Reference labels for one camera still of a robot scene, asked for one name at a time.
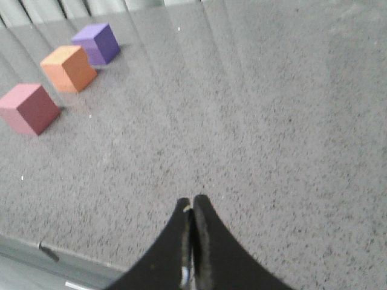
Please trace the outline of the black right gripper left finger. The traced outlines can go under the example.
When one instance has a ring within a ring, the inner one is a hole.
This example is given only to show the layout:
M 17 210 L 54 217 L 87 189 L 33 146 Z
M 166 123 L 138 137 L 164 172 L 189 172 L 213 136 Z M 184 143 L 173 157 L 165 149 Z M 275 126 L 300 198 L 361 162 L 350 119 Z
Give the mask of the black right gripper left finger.
M 177 201 L 155 242 L 129 271 L 108 289 L 189 289 L 191 274 L 191 205 Z

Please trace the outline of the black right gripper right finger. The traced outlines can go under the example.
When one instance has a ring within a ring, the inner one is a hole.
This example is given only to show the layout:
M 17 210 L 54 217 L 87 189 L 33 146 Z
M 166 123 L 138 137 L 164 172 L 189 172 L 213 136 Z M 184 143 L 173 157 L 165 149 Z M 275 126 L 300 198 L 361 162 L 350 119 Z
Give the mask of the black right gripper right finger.
M 206 195 L 193 199 L 193 266 L 197 289 L 290 289 L 235 239 Z

